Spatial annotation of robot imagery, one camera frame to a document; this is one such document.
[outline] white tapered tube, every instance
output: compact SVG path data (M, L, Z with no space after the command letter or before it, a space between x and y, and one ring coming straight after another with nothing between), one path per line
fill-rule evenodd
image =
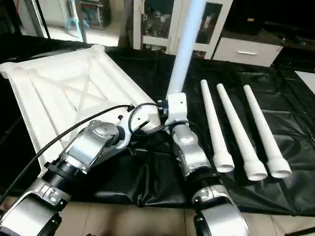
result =
M254 148L238 118L236 111L222 84L217 85L217 89L225 109L227 118L232 127L237 145L244 160L244 170L247 178L252 181L259 181L267 177L267 171L263 163L258 159Z
M213 162L218 172L230 172L234 169L234 163L232 156L230 153L228 153L225 145L216 110L212 102L208 83L206 80L202 80L200 84L214 152Z
M290 176L292 173L291 168L288 162L282 157L276 140L271 133L269 125L259 107L251 87L249 85L245 85L244 91L248 103L250 104L252 115L259 131L262 144L265 148L270 174L275 178L285 178Z

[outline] drawer handle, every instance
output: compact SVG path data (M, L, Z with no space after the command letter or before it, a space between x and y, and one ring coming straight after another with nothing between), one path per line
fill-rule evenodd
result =
M257 53L250 53L250 52L244 52L244 51L237 51L237 53L242 54L242 55L257 56Z

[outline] white pole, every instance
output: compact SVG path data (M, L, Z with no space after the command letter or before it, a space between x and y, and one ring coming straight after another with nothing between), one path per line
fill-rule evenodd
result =
M227 118L232 127L237 145L244 160L244 170L247 178L252 181L259 181L267 177L267 171L263 163L258 159L254 148L242 126L240 119L224 89L222 84L217 85L217 89L225 109Z
M208 83L206 80L202 80L200 83L214 152L213 162L218 172L230 172L234 169L234 163L232 156L230 155L230 153L228 153L224 142L224 137L220 128L215 107L212 102Z
M175 58L174 67L169 82L166 98L169 94L183 90L188 66L190 63L193 47L200 29L206 0L191 0L183 36Z
M291 168L288 162L282 157L276 140L271 133L269 125L259 107L251 87L249 85L245 85L244 91L268 157L268 168L270 174L275 178L285 178L290 176L292 173Z

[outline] black plastic sheet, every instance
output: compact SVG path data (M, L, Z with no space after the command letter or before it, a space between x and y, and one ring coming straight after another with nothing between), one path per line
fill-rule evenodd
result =
M89 45L33 37L0 39L0 63L23 61L69 52ZM106 48L108 55L153 99L164 99L174 56L131 49ZM193 59L184 92L188 118L204 131L204 147L211 158L211 142L202 102L200 80L206 79L235 170L222 180L241 211L315 215L315 95L293 71ZM278 146L289 162L292 176L247 180L243 161L223 110L216 85L223 83L259 159L267 158L251 115L243 85L250 85ZM0 78L3 109L0 125L0 191L3 191L34 155L8 80ZM139 206L190 207L180 168L163 133L141 140L95 167L75 200ZM35 164L14 189L20 194L39 173Z

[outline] cabinet drawer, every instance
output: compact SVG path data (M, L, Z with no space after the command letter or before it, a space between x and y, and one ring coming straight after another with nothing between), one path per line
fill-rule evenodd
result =
M221 38L213 59L270 66L281 49L279 45Z

